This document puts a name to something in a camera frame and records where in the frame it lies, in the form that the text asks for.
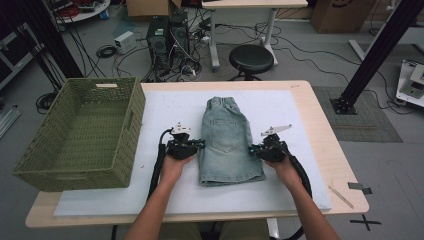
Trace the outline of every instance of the person's left arm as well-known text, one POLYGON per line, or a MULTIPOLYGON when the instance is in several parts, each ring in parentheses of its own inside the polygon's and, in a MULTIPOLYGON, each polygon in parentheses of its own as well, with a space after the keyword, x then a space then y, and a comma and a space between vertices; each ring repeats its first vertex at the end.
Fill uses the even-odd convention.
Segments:
POLYGON ((184 165, 192 159, 193 157, 176 160, 166 155, 162 165, 159 184, 131 225, 130 230, 125 236, 125 240, 158 238, 172 189, 180 178, 184 165))

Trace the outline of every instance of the white mat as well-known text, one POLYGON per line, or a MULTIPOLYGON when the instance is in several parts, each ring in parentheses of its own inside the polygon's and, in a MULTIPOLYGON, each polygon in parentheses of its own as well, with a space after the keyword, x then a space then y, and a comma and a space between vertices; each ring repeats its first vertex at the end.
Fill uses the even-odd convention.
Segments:
MULTIPOLYGON (((262 142, 261 132, 270 126, 292 124, 279 133, 293 155, 302 163, 312 185, 313 198, 322 210, 331 209, 308 138, 289 91, 163 91, 145 92, 146 107, 131 184, 124 189, 66 191, 55 216, 138 214, 146 201, 161 133, 177 122, 192 128, 190 139, 200 138, 203 113, 208 99, 234 97, 250 121, 253 143, 262 142)), ((231 213, 293 211, 295 205, 274 170, 264 164, 266 181, 225 187, 199 186, 197 159, 185 166, 166 213, 231 213)))

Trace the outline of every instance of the basket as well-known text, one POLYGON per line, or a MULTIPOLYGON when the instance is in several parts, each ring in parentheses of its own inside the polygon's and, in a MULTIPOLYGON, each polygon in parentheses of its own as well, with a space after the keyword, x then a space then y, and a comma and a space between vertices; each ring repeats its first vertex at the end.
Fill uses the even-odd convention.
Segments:
POLYGON ((136 77, 68 79, 13 175, 46 192, 128 187, 144 106, 136 77))

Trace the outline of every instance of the shorts pocket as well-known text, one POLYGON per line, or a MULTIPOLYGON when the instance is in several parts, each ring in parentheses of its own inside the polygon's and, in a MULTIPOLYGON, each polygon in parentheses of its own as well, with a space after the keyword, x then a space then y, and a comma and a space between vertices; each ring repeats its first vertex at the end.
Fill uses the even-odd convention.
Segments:
POLYGON ((211 145, 225 153, 234 151, 240 146, 237 122, 228 119, 212 120, 211 145))

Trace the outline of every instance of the folded blue denim shorts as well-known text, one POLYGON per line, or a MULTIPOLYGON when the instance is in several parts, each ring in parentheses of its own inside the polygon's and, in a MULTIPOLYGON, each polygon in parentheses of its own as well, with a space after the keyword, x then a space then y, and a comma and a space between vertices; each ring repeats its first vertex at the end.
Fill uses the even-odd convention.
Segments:
POLYGON ((249 154, 248 147, 252 144, 249 121, 234 98, 208 100, 201 131, 206 145, 199 153, 201 186, 265 180, 262 161, 249 154))

